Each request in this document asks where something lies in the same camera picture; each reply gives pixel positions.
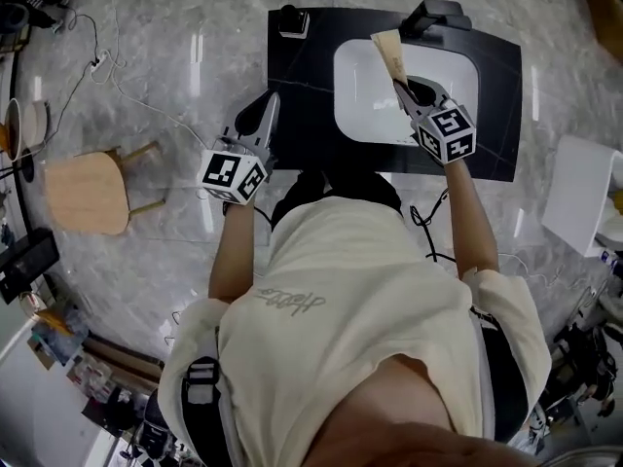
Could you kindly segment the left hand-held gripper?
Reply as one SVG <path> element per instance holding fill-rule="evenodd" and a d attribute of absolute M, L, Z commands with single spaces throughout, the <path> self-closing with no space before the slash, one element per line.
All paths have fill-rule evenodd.
<path fill-rule="evenodd" d="M 219 150 L 204 151 L 199 186 L 216 199 L 247 205 L 272 174 L 275 157 L 270 139 L 279 109 L 279 94 L 271 90 L 244 107 L 235 117 L 235 129 L 239 137 L 250 139 L 222 136 Z"/>

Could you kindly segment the brown paper piece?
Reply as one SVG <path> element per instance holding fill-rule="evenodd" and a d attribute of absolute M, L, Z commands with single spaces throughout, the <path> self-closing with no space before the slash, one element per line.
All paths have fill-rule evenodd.
<path fill-rule="evenodd" d="M 392 80 L 406 86 L 408 84 L 405 72 L 402 43 L 397 29 L 386 30 L 371 35 L 371 39 L 382 56 L 385 68 Z"/>

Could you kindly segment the person's left forearm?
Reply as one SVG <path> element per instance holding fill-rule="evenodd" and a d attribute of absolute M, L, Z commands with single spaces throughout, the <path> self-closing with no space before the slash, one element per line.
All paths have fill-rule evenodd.
<path fill-rule="evenodd" d="M 225 214 L 208 282 L 208 297 L 231 304 L 254 280 L 254 204 L 232 204 Z"/>

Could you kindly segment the person's right forearm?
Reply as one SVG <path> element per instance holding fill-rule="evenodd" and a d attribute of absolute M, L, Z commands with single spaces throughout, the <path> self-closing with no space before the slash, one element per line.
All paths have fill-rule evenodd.
<path fill-rule="evenodd" d="M 495 235 L 464 160 L 444 166 L 458 277 L 473 269 L 498 271 Z"/>

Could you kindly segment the black vanity cabinet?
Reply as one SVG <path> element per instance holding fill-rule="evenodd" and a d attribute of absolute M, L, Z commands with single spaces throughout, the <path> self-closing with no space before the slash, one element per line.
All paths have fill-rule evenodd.
<path fill-rule="evenodd" d="M 268 12 L 268 87 L 280 110 L 271 148 L 279 169 L 326 167 L 345 159 L 376 171 L 439 175 L 441 167 L 420 148 L 359 143 L 338 127 L 333 114 L 335 51 L 350 39 L 397 27 L 392 11 L 309 8 L 308 35 L 284 38 L 279 10 Z M 515 175 L 522 122 L 520 46 L 478 30 L 430 26 L 415 44 L 470 59 L 479 75 L 477 149 L 467 165 L 475 178 L 510 182 Z"/>

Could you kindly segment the white sink basin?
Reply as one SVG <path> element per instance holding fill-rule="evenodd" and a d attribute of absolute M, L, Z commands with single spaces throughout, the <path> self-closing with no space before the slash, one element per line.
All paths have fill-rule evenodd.
<path fill-rule="evenodd" d="M 470 59 L 407 43 L 402 53 L 409 76 L 438 83 L 477 120 L 479 78 Z M 354 141 L 418 145 L 411 119 L 399 107 L 385 63 L 370 39 L 348 40 L 335 51 L 334 117 L 339 130 Z"/>

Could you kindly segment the black faucet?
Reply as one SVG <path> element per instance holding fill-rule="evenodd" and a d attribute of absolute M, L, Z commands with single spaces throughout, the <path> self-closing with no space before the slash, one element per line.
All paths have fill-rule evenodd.
<path fill-rule="evenodd" d="M 463 12 L 461 4 L 449 0 L 422 0 L 398 27 L 401 38 L 418 39 L 433 25 L 469 31 L 471 19 Z"/>

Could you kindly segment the small black white device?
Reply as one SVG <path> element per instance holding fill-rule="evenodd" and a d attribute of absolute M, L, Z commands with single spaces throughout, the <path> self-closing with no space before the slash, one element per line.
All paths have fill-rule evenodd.
<path fill-rule="evenodd" d="M 308 11 L 288 4 L 279 10 L 278 33 L 283 38 L 305 40 L 310 27 Z"/>

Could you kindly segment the person's black trousers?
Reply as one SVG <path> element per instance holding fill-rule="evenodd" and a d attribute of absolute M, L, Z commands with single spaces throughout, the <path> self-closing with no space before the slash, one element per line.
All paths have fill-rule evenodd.
<path fill-rule="evenodd" d="M 402 214 L 402 201 L 394 187 L 379 173 L 368 170 L 303 170 L 275 206 L 271 228 L 296 207 L 324 198 L 365 200 L 387 206 Z"/>

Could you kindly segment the white vanity cabinet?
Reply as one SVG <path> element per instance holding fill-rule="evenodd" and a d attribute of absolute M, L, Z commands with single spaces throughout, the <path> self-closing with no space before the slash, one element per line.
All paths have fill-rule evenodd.
<path fill-rule="evenodd" d="M 584 258 L 604 247 L 597 234 L 612 173 L 623 172 L 623 153 L 571 135 L 563 136 L 541 224 Z"/>

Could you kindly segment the wooden stool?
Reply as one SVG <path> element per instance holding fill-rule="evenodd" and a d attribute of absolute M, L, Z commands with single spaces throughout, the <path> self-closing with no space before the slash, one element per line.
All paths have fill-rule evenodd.
<path fill-rule="evenodd" d="M 164 206 L 161 198 L 130 208 L 124 176 L 126 165 L 159 148 L 152 141 L 123 157 L 112 149 L 49 164 L 45 195 L 55 222 L 72 232 L 118 235 L 133 217 Z"/>

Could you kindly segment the person's cream t-shirt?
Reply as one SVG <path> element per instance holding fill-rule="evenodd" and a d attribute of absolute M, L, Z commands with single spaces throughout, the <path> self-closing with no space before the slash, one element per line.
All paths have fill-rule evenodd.
<path fill-rule="evenodd" d="M 276 225 L 266 272 L 231 304 L 181 315 L 158 400 L 188 448 L 182 382 L 217 341 L 248 467 L 300 467 L 327 416 L 383 361 L 422 361 L 456 430 L 507 441 L 542 393 L 551 360 L 526 281 L 493 270 L 463 279 L 427 260 L 386 206 L 324 198 Z"/>

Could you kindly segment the round white coffee table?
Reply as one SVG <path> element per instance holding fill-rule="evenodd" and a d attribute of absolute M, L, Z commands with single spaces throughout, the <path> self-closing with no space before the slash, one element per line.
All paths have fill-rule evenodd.
<path fill-rule="evenodd" d="M 11 98 L 5 114 L 4 127 L 8 135 L 10 162 L 17 162 L 27 154 L 34 155 L 45 145 L 49 117 L 46 102 L 37 100 L 21 106 Z"/>

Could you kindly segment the black rectangular box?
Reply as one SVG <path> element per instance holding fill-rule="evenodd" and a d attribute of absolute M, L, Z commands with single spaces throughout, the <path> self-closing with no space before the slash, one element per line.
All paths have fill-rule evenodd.
<path fill-rule="evenodd" d="M 33 230 L 0 253 L 0 297 L 9 305 L 59 259 L 51 230 Z"/>

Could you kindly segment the cluttered shelf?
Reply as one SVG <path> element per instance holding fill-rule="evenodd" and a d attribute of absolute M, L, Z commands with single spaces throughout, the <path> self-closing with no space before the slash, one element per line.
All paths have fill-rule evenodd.
<path fill-rule="evenodd" d="M 101 403 L 117 388 L 149 395 L 157 389 L 164 362 L 92 332 L 74 305 L 33 314 L 28 345 L 49 368 L 58 363 L 83 394 Z"/>

